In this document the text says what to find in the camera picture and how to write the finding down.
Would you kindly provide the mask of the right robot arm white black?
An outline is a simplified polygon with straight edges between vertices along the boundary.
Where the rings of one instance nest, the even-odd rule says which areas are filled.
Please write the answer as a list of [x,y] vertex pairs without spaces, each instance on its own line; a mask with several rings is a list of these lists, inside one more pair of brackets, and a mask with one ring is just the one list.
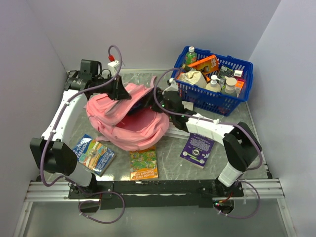
[[222,122],[188,110],[174,90],[154,88],[153,98],[154,109],[165,113],[177,129],[204,136],[224,147],[228,161],[217,177],[215,190],[218,195],[228,196],[244,172],[255,170],[263,163],[262,147],[246,123]]

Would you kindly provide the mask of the blue shark pencil case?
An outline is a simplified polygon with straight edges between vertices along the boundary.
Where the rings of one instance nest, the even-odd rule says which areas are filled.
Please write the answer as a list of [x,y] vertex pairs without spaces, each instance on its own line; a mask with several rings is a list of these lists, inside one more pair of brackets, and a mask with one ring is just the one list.
[[153,105],[153,100],[154,96],[152,93],[146,94],[131,107],[127,114],[132,115],[141,109],[151,108]]

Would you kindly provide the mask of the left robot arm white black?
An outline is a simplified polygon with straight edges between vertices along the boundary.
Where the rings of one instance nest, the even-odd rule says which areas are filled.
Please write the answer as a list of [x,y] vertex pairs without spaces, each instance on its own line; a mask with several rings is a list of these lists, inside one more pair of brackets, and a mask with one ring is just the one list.
[[[102,64],[93,60],[82,60],[80,70],[67,78],[62,101],[46,131],[40,138],[32,138],[30,149],[40,170],[42,183],[50,187],[56,180],[65,179],[80,187],[85,198],[96,196],[98,187],[95,175],[78,162],[77,155],[68,146],[75,122],[83,106],[93,93],[108,92],[115,99],[127,98],[127,91],[119,72],[122,60],[108,63],[109,78],[102,77]],[[56,174],[56,180],[47,182],[45,173]]]

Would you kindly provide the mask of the pink student backpack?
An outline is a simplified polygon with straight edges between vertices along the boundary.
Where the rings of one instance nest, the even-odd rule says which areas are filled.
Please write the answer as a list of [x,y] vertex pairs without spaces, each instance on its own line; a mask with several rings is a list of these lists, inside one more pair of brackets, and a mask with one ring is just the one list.
[[86,106],[86,114],[92,127],[101,136],[98,142],[109,141],[125,151],[145,150],[155,145],[169,128],[169,118],[164,113],[150,108],[130,110],[137,102],[150,95],[154,81],[150,87],[127,83],[124,87],[130,93],[130,100],[111,100],[106,93],[92,96]]

